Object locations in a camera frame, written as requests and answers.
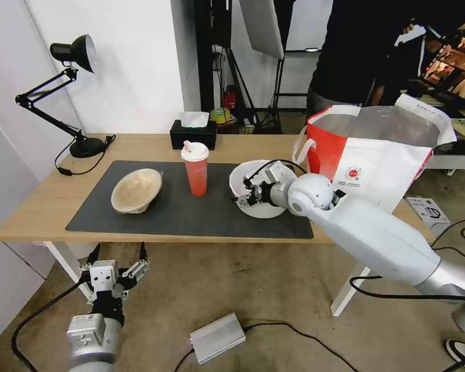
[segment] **red and white bag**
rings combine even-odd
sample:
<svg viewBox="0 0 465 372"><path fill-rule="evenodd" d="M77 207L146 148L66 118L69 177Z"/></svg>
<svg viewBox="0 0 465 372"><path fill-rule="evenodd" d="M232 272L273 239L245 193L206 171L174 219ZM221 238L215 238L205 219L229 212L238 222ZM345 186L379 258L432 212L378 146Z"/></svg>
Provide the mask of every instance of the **red and white bag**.
<svg viewBox="0 0 465 372"><path fill-rule="evenodd" d="M298 156L301 143L306 142ZM394 106L335 105L313 115L293 148L312 173L392 212L438 145L456 141L450 118L401 95Z"/></svg>

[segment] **shoe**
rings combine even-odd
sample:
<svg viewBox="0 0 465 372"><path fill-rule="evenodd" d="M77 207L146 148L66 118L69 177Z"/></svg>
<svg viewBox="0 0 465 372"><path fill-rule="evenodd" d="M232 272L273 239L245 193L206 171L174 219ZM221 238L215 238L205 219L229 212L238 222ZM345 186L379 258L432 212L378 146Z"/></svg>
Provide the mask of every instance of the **shoe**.
<svg viewBox="0 0 465 372"><path fill-rule="evenodd" d="M447 353L457 362L465 360L465 343L456 340L447 340L444 343Z"/></svg>

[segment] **black tissue box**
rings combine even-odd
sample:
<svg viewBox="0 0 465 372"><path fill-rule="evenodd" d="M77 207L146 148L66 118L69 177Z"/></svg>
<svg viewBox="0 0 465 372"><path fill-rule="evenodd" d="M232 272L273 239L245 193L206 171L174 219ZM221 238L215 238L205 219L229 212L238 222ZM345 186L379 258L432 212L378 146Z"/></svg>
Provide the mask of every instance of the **black tissue box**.
<svg viewBox="0 0 465 372"><path fill-rule="evenodd" d="M181 120L175 120L170 129L170 142L174 150L184 147L184 141L201 142L209 150L215 150L215 140L217 139L217 124L215 121L208 121L204 128L184 128Z"/></svg>

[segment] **lamp arm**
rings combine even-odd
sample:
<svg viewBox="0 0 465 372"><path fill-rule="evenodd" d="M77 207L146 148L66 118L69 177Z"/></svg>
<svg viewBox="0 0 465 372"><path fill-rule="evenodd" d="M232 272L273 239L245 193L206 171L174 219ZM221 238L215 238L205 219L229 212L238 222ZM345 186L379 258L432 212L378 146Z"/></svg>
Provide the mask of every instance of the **lamp arm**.
<svg viewBox="0 0 465 372"><path fill-rule="evenodd" d="M64 71L62 71L60 74L55 75L53 78L48 79L44 83L41 83L37 87L34 87L33 89L27 91L26 93L17 95L15 98L15 102L25 108L28 111L31 111L33 114L38 115L42 119L48 121L49 123L53 124L59 129L62 129L64 132L69 133L71 136L75 138L83 137L81 130L75 130L72 127L68 126L67 124L63 123L60 120L55 119L54 117L50 116L46 112L40 110L39 108L35 107L35 103L38 102L39 100L49 96L50 94L56 92L59 89L62 89L66 85L76 81L78 74L78 70L73 68L72 66L66 68ZM62 84L56 86L55 88L52 88L50 90L46 91L38 91L41 88L43 88L45 85L50 84L51 82L59 79L62 76L67 76L69 80L63 82Z"/></svg>

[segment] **table leg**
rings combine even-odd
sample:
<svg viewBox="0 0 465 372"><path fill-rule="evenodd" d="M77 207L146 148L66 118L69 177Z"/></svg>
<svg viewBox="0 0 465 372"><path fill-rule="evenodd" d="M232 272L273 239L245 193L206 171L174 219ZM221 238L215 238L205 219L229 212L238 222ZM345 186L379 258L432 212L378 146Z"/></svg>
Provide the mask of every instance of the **table leg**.
<svg viewBox="0 0 465 372"><path fill-rule="evenodd" d="M45 246L52 252L53 256L60 263L63 269L71 277L74 282L77 282L81 277L79 269L79 261L74 256L73 252L64 242L43 242ZM79 289L87 299L91 296L91 291L86 284L82 284Z"/></svg>
<svg viewBox="0 0 465 372"><path fill-rule="evenodd" d="M370 274L370 269L361 263L357 264L354 267L353 271L348 276L343 287L341 288L341 290L339 291L336 298L331 304L332 316L339 316L343 312L344 308L346 307L346 305L348 305L351 298L357 291L352 286L350 286L349 280L353 278L354 276L368 276L369 274ZM363 283L363 280L358 280L355 282L355 285L357 287L360 287L362 283Z"/></svg>

